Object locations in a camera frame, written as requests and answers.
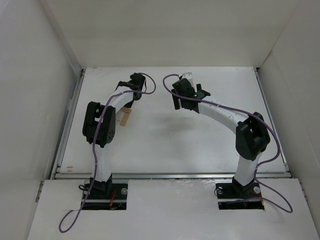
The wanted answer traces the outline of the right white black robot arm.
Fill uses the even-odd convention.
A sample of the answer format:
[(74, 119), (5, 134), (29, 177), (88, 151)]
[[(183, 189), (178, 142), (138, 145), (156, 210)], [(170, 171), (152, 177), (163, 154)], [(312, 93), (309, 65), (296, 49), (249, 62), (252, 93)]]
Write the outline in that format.
[(192, 80), (181, 78), (172, 84), (174, 107), (195, 111), (221, 123), (235, 134), (235, 149), (239, 154), (236, 172), (232, 178), (235, 198), (247, 199), (254, 188), (255, 170), (262, 153), (270, 143), (270, 136), (263, 116), (254, 112), (246, 116), (234, 110), (223, 108), (222, 103), (198, 84), (194, 88)]

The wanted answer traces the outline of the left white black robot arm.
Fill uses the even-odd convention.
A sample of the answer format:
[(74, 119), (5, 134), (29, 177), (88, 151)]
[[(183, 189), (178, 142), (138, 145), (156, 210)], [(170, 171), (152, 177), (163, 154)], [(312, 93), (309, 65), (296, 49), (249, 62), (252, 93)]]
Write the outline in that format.
[(90, 101), (86, 107), (82, 134), (92, 147), (94, 167), (86, 188), (91, 195), (108, 196), (112, 192), (112, 173), (104, 150), (116, 134), (116, 116), (122, 108), (131, 108), (141, 99), (146, 77), (133, 73), (129, 81), (120, 81), (105, 104)]

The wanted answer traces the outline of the wooden block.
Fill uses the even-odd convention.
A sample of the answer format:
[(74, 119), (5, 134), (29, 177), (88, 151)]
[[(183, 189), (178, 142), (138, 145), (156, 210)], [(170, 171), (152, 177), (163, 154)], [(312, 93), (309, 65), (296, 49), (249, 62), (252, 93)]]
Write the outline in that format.
[(123, 108), (121, 109), (121, 111), (122, 111), (123, 113), (125, 113), (125, 114), (130, 114), (131, 111), (132, 111), (132, 109), (131, 109), (131, 108), (127, 108), (127, 107), (123, 107)]
[(124, 127), (124, 126), (127, 124), (129, 117), (130, 117), (130, 114), (125, 112), (125, 113), (123, 114), (123, 116), (122, 116), (119, 124), (120, 124), (122, 127)]

